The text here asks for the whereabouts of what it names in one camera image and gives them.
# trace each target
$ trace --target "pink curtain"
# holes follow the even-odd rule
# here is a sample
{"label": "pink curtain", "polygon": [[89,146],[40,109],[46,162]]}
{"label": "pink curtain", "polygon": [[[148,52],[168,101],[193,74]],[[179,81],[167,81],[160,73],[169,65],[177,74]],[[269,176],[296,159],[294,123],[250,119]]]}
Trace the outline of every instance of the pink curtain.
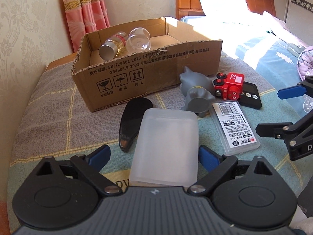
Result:
{"label": "pink curtain", "polygon": [[104,0],[63,0],[74,52],[86,33],[110,27]]}

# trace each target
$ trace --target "metal lid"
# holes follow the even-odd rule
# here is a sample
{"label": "metal lid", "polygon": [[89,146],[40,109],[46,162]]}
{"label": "metal lid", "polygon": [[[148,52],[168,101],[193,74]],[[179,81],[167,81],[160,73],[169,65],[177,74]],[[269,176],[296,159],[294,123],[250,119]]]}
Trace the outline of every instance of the metal lid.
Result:
{"label": "metal lid", "polygon": [[99,48],[99,56],[105,60],[109,61],[113,59],[118,51],[118,47],[113,42],[105,42]]}

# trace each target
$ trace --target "translucent plastic box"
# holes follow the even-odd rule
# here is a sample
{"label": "translucent plastic box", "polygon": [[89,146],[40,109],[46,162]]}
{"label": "translucent plastic box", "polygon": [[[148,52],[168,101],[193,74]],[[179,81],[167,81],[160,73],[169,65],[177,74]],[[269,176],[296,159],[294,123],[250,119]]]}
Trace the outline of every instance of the translucent plastic box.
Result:
{"label": "translucent plastic box", "polygon": [[148,109],[142,119],[130,171],[132,186],[184,186],[197,181],[197,115]]}
{"label": "translucent plastic box", "polygon": [[226,155],[242,154],[261,145],[238,101],[213,102],[209,111]]}

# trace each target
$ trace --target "sticker label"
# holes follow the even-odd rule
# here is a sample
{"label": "sticker label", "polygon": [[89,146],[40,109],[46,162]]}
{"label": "sticker label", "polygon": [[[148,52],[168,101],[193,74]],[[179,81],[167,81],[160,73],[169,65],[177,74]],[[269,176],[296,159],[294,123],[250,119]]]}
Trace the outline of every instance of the sticker label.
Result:
{"label": "sticker label", "polygon": [[242,82],[242,77],[236,76],[235,82],[236,83],[241,83]]}
{"label": "sticker label", "polygon": [[112,37],[117,37],[117,38],[119,38],[119,39],[123,42],[124,47],[126,46],[126,40],[124,39],[123,36],[118,35],[118,34],[115,34],[115,35],[113,35]]}
{"label": "sticker label", "polygon": [[257,142],[237,102],[213,103],[230,148]]}

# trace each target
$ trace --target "blue gripper pad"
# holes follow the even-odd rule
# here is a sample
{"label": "blue gripper pad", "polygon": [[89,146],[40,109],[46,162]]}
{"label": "blue gripper pad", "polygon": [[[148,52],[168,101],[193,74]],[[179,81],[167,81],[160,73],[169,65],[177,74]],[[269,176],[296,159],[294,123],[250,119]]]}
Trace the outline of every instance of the blue gripper pad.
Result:
{"label": "blue gripper pad", "polygon": [[215,169],[222,161],[223,157],[215,153],[213,150],[208,147],[201,145],[199,147],[199,162],[202,166],[210,172]]}
{"label": "blue gripper pad", "polygon": [[111,149],[108,145],[103,145],[86,157],[88,164],[99,172],[110,161]]}
{"label": "blue gripper pad", "polygon": [[301,85],[296,85],[284,89],[280,89],[277,95],[280,99],[290,99],[293,97],[303,96],[306,93],[306,88]]}

